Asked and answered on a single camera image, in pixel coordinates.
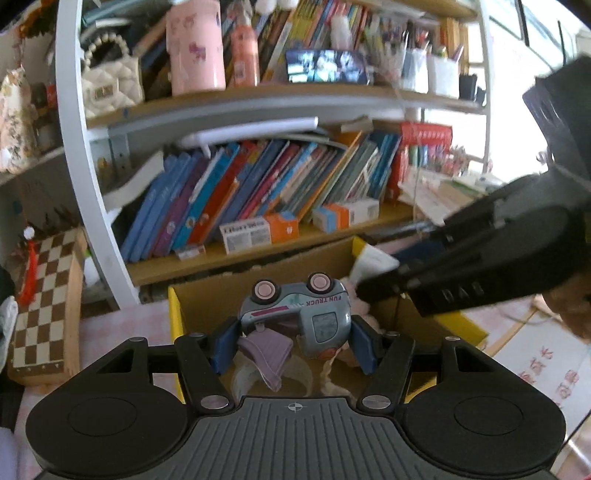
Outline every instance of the screw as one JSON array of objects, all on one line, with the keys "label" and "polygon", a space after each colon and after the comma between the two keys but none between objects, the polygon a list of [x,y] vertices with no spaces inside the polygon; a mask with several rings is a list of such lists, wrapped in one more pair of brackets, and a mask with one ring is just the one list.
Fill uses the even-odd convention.
[{"label": "screw", "polygon": [[364,407],[370,408],[371,410],[383,410],[388,408],[392,402],[390,402],[388,397],[384,397],[383,395],[369,395],[361,403]]},{"label": "screw", "polygon": [[201,399],[201,406],[208,410],[221,410],[226,408],[230,401],[222,395],[208,395]]}]

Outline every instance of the cardboard box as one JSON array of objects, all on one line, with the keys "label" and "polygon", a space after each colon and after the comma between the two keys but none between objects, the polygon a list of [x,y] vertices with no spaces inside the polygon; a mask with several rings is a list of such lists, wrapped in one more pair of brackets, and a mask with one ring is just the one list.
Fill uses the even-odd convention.
[{"label": "cardboard box", "polygon": [[[343,278],[349,274],[355,261],[352,252],[353,239],[345,239],[255,270],[216,275],[171,286],[168,301],[173,340],[185,333],[213,332],[220,323],[237,314],[244,298],[250,295],[252,286],[261,278],[270,278],[279,284],[293,283],[306,281],[308,275],[316,271],[325,272],[334,278]],[[396,299],[389,299],[372,306],[371,313],[384,329],[410,335],[423,345],[439,345],[445,336],[450,335],[450,331],[437,320],[422,318],[410,301],[401,301],[398,320],[394,322],[396,302]],[[298,355],[297,343],[294,345],[294,354]],[[312,359],[307,360],[307,363],[314,375],[313,395],[319,395],[319,375],[324,362]],[[221,377],[228,390],[232,374],[230,369]],[[360,368],[349,368],[340,361],[334,363],[331,378],[335,384],[347,388],[353,395],[359,395],[369,381]],[[413,375],[409,391],[416,391],[431,378],[433,374],[422,377]],[[289,379],[284,380],[284,386],[277,396],[303,394],[301,385]],[[272,394],[263,384],[257,384],[251,393]]]},{"label": "cardboard box", "polygon": [[298,221],[289,212],[274,213],[220,226],[227,254],[297,238]]}]

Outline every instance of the small box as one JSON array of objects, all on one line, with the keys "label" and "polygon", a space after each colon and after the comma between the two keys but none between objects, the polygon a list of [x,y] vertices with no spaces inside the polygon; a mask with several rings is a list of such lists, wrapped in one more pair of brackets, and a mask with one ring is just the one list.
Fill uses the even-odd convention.
[{"label": "small box", "polygon": [[348,226],[370,222],[379,217],[379,200],[376,199],[363,199],[357,202],[341,203],[340,205],[349,211]]},{"label": "small box", "polygon": [[297,218],[289,212],[226,223],[220,226],[220,231],[227,254],[279,244],[300,234]]},{"label": "small box", "polygon": [[325,233],[342,230],[379,216],[379,201],[363,199],[350,203],[331,203],[312,212],[312,223]]}]

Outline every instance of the phone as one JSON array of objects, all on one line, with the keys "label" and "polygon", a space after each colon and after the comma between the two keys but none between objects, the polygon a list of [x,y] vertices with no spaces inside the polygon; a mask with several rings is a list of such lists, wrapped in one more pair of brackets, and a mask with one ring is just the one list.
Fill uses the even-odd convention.
[{"label": "phone", "polygon": [[363,55],[350,50],[287,50],[290,83],[369,83]]}]

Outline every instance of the white quilted handbag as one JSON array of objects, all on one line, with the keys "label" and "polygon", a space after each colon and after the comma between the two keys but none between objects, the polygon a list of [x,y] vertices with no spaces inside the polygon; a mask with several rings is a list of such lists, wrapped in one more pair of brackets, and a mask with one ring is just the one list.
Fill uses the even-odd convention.
[{"label": "white quilted handbag", "polygon": [[[96,49],[109,42],[116,43],[121,48],[122,58],[90,68]],[[82,91],[86,118],[94,118],[144,101],[139,59],[129,55],[129,48],[121,35],[104,34],[89,46],[82,72]]]}]

